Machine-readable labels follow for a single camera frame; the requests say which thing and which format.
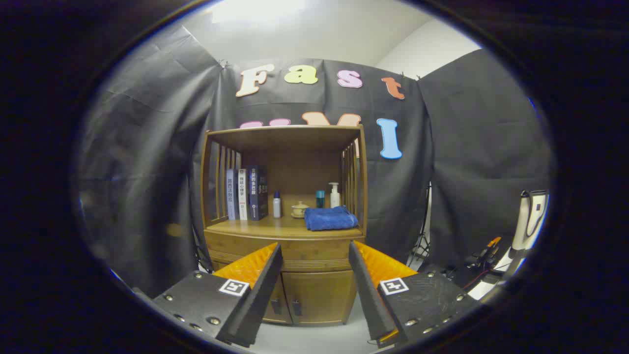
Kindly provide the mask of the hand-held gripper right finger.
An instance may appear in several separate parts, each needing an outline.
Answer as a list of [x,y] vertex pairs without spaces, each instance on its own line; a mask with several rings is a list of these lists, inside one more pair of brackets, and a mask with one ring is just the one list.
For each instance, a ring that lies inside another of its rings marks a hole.
[[348,255],[369,336],[381,348],[428,341],[481,307],[438,267],[417,272],[356,240]]

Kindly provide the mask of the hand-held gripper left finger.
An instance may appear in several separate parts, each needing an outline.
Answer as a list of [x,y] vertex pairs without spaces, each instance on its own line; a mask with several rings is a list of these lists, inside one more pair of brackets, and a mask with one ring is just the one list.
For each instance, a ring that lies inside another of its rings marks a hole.
[[193,331],[247,348],[256,341],[282,264],[275,242],[212,274],[189,273],[153,304]]

